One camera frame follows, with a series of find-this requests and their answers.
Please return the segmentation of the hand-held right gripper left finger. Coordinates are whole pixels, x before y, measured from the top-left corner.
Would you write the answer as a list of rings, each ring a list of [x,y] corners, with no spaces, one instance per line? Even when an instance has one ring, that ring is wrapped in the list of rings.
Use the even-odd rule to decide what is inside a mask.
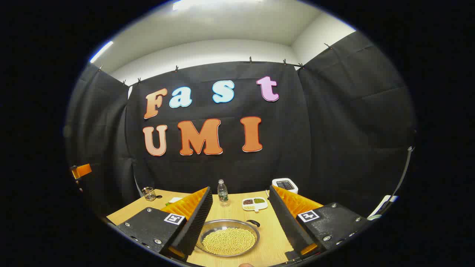
[[[164,208],[145,207],[116,227],[154,253],[186,260],[197,244],[212,204],[212,189],[205,187]]]

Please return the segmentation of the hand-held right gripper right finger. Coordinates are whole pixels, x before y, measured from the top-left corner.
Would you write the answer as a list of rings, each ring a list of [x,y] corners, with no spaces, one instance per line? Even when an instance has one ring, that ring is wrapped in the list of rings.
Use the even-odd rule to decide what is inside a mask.
[[[268,199],[299,260],[337,250],[371,225],[342,204],[322,205],[277,186],[269,187]]]

